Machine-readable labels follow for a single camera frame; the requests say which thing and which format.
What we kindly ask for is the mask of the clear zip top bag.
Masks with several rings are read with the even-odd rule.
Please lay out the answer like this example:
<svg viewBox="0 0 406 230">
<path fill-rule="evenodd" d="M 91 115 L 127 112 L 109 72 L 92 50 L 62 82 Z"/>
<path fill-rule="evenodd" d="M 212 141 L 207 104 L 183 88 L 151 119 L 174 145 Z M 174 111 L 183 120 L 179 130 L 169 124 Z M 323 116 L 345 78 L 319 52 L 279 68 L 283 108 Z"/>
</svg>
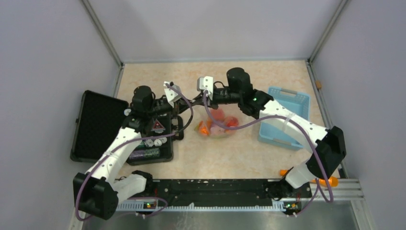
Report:
<svg viewBox="0 0 406 230">
<path fill-rule="evenodd" d="M 243 124 L 243 117 L 240 114 L 240 111 L 237 109 L 236 105 L 220 105 L 218 107 L 218 109 L 219 108 L 224 111 L 226 116 L 235 116 L 236 118 L 238 118 L 239 119 L 239 126 Z M 226 133 L 230 134 L 229 137 L 233 136 L 236 133 L 236 130 L 230 130 L 229 127 L 226 127 L 224 125 L 224 122 L 218 122 L 218 121 L 215 121 L 215 120 L 211 120 L 212 117 L 210 117 L 208 115 L 208 113 L 206 112 L 204 106 L 198 106 L 196 109 L 197 110 L 195 110 L 195 111 L 197 113 L 197 119 L 196 119 L 196 121 L 194 123 L 194 132 L 197 133 L 200 137 L 202 137 L 202 138 L 212 138 L 211 134 L 209 136 L 207 136 L 207 137 L 202 136 L 202 135 L 199 134 L 199 132 L 198 132 L 198 124 L 201 121 L 204 121 L 207 124 L 207 126 L 209 127 L 209 129 L 211 128 L 211 126 L 213 124 L 216 124 L 216 125 L 224 128 L 226 130 Z"/>
</svg>

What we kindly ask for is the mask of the peach fruit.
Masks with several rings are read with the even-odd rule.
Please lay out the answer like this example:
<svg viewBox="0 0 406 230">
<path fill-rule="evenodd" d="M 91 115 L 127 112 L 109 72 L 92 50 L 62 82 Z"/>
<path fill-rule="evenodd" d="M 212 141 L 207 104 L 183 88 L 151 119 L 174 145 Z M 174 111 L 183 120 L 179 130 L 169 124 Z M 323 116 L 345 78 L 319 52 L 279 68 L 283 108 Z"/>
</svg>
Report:
<svg viewBox="0 0 406 230">
<path fill-rule="evenodd" d="M 210 114 L 212 116 L 211 120 L 215 120 L 218 122 L 224 122 L 226 115 L 222 109 L 212 109 L 210 110 Z"/>
</svg>

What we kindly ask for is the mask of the green apple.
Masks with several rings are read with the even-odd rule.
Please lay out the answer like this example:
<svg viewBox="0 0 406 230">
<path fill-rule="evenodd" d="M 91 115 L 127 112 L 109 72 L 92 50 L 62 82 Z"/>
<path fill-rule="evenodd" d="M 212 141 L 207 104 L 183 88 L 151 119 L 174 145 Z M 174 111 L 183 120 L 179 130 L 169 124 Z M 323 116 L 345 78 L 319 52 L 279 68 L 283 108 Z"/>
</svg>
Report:
<svg viewBox="0 0 406 230">
<path fill-rule="evenodd" d="M 230 136 L 230 134 L 228 134 L 228 133 L 211 134 L 212 138 L 226 138 L 229 136 Z"/>
</svg>

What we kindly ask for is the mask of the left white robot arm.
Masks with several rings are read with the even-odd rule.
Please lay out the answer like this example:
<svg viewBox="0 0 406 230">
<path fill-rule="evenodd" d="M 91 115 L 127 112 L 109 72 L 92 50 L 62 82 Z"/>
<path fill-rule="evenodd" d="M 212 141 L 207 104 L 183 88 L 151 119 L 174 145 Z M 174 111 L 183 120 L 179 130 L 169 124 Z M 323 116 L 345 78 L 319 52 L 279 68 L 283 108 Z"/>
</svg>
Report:
<svg viewBox="0 0 406 230">
<path fill-rule="evenodd" d="M 133 101 L 125 110 L 125 119 L 113 142 L 99 160 L 86 173 L 78 173 L 73 180 L 75 198 L 75 216 L 79 221 L 86 221 L 81 213 L 89 217 L 109 219 L 119 204 L 133 195 L 148 198 L 153 194 L 154 186 L 147 176 L 132 174 L 123 180 L 115 181 L 120 169 L 133 150 L 143 140 L 147 140 L 152 131 L 156 116 L 171 112 L 180 102 L 192 109 L 191 101 L 173 82 L 164 82 L 164 103 L 154 105 L 152 91 L 147 86 L 134 90 Z"/>
</svg>

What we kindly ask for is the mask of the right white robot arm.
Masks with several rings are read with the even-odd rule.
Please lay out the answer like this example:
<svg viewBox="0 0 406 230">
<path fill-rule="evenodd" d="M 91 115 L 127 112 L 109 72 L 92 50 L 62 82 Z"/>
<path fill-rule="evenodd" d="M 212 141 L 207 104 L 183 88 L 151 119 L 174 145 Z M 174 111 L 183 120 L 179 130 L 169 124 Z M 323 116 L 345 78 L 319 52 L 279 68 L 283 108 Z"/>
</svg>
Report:
<svg viewBox="0 0 406 230">
<path fill-rule="evenodd" d="M 228 85 L 217 88 L 213 77 L 197 80 L 201 92 L 198 103 L 206 109 L 221 104 L 237 104 L 247 116 L 264 121 L 299 142 L 311 157 L 291 168 L 282 179 L 281 192 L 294 197 L 300 187 L 313 179 L 328 180 L 346 157 L 343 130 L 316 125 L 290 111 L 268 93 L 254 89 L 250 75 L 243 68 L 231 68 L 226 73 Z"/>
</svg>

